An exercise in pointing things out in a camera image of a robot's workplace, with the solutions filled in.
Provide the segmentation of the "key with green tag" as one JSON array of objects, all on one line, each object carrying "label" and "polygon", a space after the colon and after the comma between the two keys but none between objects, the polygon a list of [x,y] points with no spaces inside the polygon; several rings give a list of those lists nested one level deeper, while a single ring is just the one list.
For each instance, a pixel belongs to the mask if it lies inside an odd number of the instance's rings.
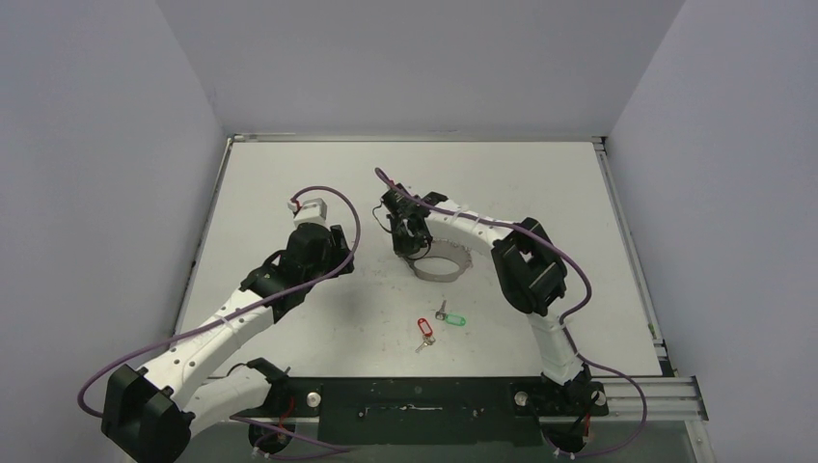
[{"label": "key with green tag", "polygon": [[440,306],[440,308],[435,312],[435,318],[437,320],[444,321],[445,323],[452,325],[463,327],[466,325],[466,318],[462,315],[449,313],[447,311],[447,301],[444,300]]}]

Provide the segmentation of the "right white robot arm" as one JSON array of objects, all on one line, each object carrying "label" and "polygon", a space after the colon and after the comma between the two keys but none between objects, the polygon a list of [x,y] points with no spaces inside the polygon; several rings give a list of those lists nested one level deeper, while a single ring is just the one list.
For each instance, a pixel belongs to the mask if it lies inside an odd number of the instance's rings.
[{"label": "right white robot arm", "polygon": [[568,271],[576,264],[537,220],[482,216],[440,193],[421,197],[402,185],[384,193],[380,203],[387,210],[393,250],[405,261],[439,256],[445,245],[491,259],[505,301],[532,327],[548,406],[583,418],[607,415],[607,397],[591,375],[591,363],[568,334],[565,315],[550,309],[566,295]]}]

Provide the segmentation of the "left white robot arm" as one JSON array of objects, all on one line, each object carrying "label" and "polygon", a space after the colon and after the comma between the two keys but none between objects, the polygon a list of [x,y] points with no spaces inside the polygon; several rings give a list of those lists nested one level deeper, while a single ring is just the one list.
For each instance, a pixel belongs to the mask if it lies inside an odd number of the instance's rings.
[{"label": "left white robot arm", "polygon": [[299,306],[320,282],[353,271],[355,245],[339,225],[302,222],[286,247],[252,270],[200,327],[164,342],[139,368],[106,368],[101,431],[136,462],[174,462],[202,430],[247,409],[280,413],[281,372],[255,359],[236,373],[208,376],[254,336]]}]

